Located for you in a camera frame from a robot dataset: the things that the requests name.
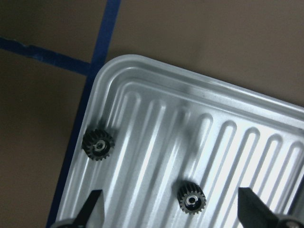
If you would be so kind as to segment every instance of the blue tape strip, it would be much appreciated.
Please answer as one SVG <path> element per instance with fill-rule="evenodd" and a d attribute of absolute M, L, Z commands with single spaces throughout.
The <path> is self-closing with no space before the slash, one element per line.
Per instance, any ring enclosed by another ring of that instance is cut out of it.
<path fill-rule="evenodd" d="M 66 184 L 67 175 L 71 166 L 75 146 L 77 143 L 78 135 L 80 132 L 81 124 L 86 111 L 87 102 L 91 93 L 92 85 L 98 70 L 104 65 L 107 52 L 109 49 L 113 29 L 115 26 L 119 6 L 121 0 L 108 0 L 102 23 L 99 29 L 94 54 L 92 57 L 91 67 L 89 69 L 88 77 L 86 78 L 85 87 L 81 96 L 79 108 L 77 111 L 74 127 L 71 133 L 70 141 L 67 147 L 63 166 L 61 168 L 60 176 L 58 179 L 55 195 L 53 198 L 51 210 L 47 220 L 46 227 L 49 228 L 56 220 L 59 204 Z"/>
<path fill-rule="evenodd" d="M 0 37 L 0 48 L 82 75 L 89 73 L 89 63 L 41 47 L 26 46 L 17 41 Z"/>

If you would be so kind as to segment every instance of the metal gear bore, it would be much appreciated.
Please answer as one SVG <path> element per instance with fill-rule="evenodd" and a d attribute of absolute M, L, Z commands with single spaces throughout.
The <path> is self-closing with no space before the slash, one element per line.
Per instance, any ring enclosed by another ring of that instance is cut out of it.
<path fill-rule="evenodd" d="M 206 197 L 202 189 L 195 183 L 183 185 L 177 194 L 180 208 L 189 214 L 199 213 L 206 205 Z"/>
<path fill-rule="evenodd" d="M 102 160 L 109 156 L 109 151 L 115 146 L 114 139 L 104 130 L 96 129 L 86 132 L 82 148 L 92 160 Z"/>

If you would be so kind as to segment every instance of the gear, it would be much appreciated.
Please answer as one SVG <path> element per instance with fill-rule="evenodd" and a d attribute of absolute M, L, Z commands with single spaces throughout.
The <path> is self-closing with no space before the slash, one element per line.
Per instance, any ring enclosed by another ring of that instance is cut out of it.
<path fill-rule="evenodd" d="M 87 156 L 96 161 L 109 156 L 109 151 L 114 146 L 114 139 L 106 131 L 99 129 L 86 132 L 82 141 L 82 148 Z"/>
<path fill-rule="evenodd" d="M 183 185 L 177 194 L 180 208 L 189 214 L 199 213 L 206 205 L 206 197 L 202 189 L 195 183 Z"/>

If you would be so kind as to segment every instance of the silver tray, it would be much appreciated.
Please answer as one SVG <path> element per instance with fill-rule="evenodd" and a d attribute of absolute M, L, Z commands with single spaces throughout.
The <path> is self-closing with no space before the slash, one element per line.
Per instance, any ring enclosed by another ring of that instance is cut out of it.
<path fill-rule="evenodd" d="M 81 149 L 95 128 L 115 138 L 99 162 Z M 304 176 L 303 129 L 301 107 L 146 57 L 115 58 L 95 79 L 56 220 L 75 217 L 94 189 L 104 191 L 104 228 L 242 227 L 238 187 L 287 213 Z M 179 207 L 184 180 L 206 195 L 199 214 Z"/>

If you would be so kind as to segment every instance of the gear hub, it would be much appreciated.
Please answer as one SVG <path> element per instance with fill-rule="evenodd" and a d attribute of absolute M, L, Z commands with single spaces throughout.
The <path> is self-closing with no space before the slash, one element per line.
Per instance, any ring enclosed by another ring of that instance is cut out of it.
<path fill-rule="evenodd" d="M 82 149 L 89 158 L 96 161 L 109 156 L 109 151 L 114 146 L 114 139 L 106 131 L 99 129 L 86 132 L 82 141 Z"/>
<path fill-rule="evenodd" d="M 177 194 L 180 208 L 189 214 L 199 213 L 206 205 L 206 197 L 202 189 L 195 183 L 183 185 Z"/>

